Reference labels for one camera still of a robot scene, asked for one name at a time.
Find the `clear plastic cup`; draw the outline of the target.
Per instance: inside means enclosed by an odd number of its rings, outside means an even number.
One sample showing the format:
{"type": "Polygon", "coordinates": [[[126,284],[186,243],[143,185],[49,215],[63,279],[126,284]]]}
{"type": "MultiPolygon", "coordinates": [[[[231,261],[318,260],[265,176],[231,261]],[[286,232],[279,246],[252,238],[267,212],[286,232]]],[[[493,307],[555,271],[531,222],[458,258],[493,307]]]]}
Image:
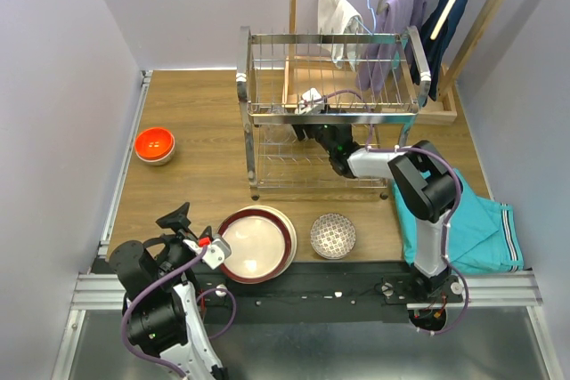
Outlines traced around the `clear plastic cup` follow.
{"type": "Polygon", "coordinates": [[[295,137],[295,133],[289,124],[264,125],[262,135],[266,152],[271,154],[287,150],[295,137]]]}

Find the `metal two-tier dish rack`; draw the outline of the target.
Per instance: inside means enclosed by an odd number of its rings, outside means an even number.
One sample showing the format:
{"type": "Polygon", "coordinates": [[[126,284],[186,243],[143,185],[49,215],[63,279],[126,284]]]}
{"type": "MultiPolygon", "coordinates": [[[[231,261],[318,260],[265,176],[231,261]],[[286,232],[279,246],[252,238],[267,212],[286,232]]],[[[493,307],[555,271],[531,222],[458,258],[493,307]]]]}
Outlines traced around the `metal two-tier dish rack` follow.
{"type": "Polygon", "coordinates": [[[240,30],[239,58],[236,73],[237,97],[245,137],[248,184],[253,199],[261,189],[332,188],[345,184],[354,188],[382,189],[389,179],[347,179],[331,167],[326,151],[314,140],[294,141],[287,150],[267,153],[263,143],[263,126],[270,124],[350,124],[354,140],[379,149],[379,127],[398,124],[398,145],[407,143],[409,131],[427,101],[431,84],[428,61],[415,27],[402,34],[321,35],[321,34],[253,34],[240,30]],[[287,109],[281,100],[286,58],[288,55],[319,57],[319,65],[335,64],[324,44],[355,42],[394,44],[392,69],[379,94],[362,91],[356,86],[357,71],[340,74],[337,82],[321,91],[326,107],[320,114],[298,115],[295,107],[287,109]]]}

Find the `orange bowl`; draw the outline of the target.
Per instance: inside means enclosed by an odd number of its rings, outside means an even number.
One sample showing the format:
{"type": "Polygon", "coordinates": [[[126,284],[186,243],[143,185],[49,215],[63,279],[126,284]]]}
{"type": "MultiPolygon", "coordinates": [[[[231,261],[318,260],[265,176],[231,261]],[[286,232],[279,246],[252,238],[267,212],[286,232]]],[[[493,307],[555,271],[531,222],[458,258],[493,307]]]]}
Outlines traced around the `orange bowl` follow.
{"type": "Polygon", "coordinates": [[[164,127],[147,128],[136,136],[134,152],[147,165],[165,165],[175,154],[175,137],[164,127]]]}

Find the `patterned small bowl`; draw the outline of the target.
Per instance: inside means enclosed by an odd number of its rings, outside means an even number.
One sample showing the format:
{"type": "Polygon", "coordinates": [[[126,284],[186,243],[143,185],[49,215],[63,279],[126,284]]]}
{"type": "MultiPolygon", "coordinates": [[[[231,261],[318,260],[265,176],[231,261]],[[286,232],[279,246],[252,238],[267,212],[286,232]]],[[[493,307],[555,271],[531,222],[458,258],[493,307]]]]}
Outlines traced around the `patterned small bowl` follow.
{"type": "Polygon", "coordinates": [[[321,257],[339,260],[346,257],[354,248],[356,229],[345,216],[337,213],[318,217],[310,230],[310,243],[321,257]]]}

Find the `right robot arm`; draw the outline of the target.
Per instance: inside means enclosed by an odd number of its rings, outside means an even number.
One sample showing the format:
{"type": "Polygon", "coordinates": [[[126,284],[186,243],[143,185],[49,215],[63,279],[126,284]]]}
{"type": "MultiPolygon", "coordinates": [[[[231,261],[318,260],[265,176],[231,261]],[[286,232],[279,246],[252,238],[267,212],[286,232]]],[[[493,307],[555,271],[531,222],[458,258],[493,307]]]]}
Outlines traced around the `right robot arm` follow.
{"type": "Polygon", "coordinates": [[[416,221],[416,253],[408,289],[422,302],[439,295],[451,275],[448,235],[460,203],[459,177],[429,141],[392,150],[354,140],[349,124],[294,124],[300,140],[314,140],[326,151],[332,169],[347,179],[389,179],[416,221]]]}

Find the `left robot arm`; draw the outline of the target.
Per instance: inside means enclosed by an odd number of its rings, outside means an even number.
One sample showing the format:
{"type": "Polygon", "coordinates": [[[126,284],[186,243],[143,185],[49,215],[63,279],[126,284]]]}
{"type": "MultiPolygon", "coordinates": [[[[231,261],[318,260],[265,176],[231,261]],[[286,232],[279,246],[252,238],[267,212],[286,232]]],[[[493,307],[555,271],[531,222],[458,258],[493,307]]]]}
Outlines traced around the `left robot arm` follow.
{"type": "Polygon", "coordinates": [[[208,291],[193,269],[204,264],[215,270],[232,250],[210,227],[196,235],[189,211],[183,203],[156,221],[163,234],[112,251],[109,266],[125,289],[121,340],[135,357],[176,379],[226,379],[202,319],[208,291]]]}

